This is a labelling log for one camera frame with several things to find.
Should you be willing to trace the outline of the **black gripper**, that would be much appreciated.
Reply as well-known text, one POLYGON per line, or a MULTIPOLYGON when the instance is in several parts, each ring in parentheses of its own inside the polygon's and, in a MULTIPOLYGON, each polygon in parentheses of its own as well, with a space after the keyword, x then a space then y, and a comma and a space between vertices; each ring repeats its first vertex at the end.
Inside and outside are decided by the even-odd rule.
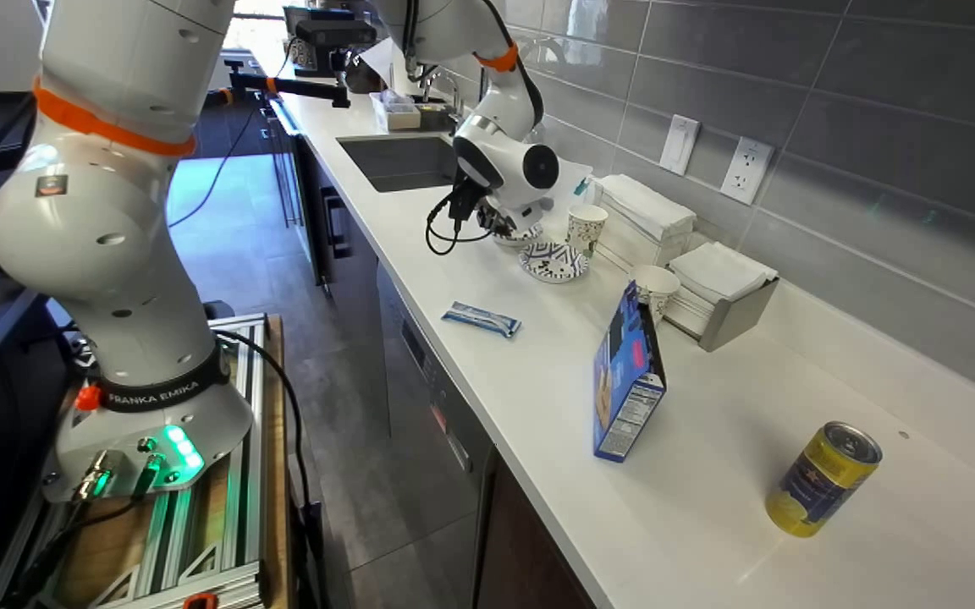
POLYGON ((465 222, 475 208, 500 187, 500 171, 489 160, 462 160, 457 184, 452 191, 452 220, 465 222))

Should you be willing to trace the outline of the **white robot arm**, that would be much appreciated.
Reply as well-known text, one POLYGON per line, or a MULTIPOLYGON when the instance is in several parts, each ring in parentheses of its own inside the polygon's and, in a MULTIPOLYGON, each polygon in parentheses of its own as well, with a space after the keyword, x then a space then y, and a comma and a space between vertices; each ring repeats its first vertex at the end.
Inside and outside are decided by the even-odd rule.
POLYGON ((165 222, 235 0, 56 0, 35 136, 0 187, 0 266, 94 349, 48 502, 182 489, 251 431, 165 222))

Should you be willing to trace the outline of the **robot base mount frame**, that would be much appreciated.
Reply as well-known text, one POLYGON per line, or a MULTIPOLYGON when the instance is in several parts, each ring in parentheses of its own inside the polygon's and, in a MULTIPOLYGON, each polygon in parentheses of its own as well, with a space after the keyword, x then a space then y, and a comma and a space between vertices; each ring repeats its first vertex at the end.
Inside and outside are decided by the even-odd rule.
POLYGON ((0 609, 295 609, 280 323, 220 318, 216 330, 246 438, 185 489, 35 495, 0 563, 0 609))

